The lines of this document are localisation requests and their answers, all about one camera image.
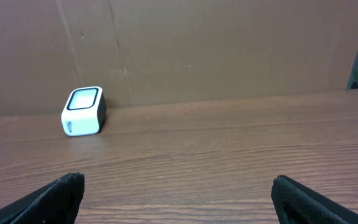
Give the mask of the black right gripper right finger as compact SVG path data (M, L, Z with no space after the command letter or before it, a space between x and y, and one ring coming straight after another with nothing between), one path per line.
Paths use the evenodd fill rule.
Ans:
M280 175L273 181L272 202L280 224L358 224L358 214Z

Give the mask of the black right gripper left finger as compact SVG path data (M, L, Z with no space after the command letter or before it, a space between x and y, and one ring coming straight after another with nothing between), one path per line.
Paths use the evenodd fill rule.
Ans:
M66 174L1 208L0 224L74 224L84 191L83 174Z

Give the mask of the white barcode scanner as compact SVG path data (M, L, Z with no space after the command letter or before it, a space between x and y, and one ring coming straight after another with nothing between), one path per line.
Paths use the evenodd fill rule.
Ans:
M106 120L107 106L100 86L77 88L61 113L63 130L67 136L97 134Z

